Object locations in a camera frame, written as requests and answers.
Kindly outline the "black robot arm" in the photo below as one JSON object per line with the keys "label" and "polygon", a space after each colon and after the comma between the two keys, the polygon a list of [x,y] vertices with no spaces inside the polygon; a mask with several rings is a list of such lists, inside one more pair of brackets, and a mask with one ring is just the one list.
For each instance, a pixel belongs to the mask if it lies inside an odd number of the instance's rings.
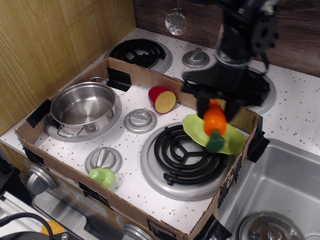
{"label": "black robot arm", "polygon": [[249,67],[260,56],[266,68],[268,49],[276,46],[277,0],[214,0],[222,10],[216,63],[209,69],[185,72],[182,92],[197,99],[197,115],[203,118],[211,99],[226,101],[225,115],[231,121],[241,107],[260,106],[270,92],[265,73]]}

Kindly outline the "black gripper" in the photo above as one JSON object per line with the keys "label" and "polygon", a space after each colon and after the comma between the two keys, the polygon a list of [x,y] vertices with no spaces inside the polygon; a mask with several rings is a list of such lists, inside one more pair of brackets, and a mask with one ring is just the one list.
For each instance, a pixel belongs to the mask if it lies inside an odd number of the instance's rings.
{"label": "black gripper", "polygon": [[224,115],[231,122],[243,106],[260,106],[271,88],[265,75],[248,66],[232,68],[217,62],[206,70],[185,72],[182,92],[197,97],[197,116],[203,119],[210,99],[226,100]]}

